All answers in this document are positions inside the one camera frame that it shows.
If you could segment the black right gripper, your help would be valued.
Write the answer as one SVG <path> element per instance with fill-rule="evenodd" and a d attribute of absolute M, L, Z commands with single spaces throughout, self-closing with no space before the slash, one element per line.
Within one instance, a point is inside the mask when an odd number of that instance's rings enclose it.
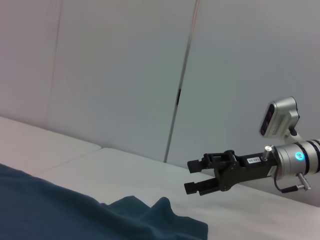
<path fill-rule="evenodd" d="M 187 195 L 199 193 L 200 196 L 218 191 L 228 191 L 234 185 L 269 177 L 272 167 L 277 161 L 270 156 L 261 160 L 261 153 L 237 156 L 233 150 L 223 153 L 205 153 L 201 160 L 187 162 L 190 173 L 200 173 L 202 170 L 214 169 L 215 177 L 184 184 Z"/>

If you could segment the blue shirt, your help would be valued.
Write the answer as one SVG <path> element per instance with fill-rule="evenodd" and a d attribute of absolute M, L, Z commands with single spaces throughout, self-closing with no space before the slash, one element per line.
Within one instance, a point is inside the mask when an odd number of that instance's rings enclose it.
<path fill-rule="evenodd" d="M 105 204 L 0 164 L 0 240 L 208 240 L 208 232 L 166 197 Z"/>

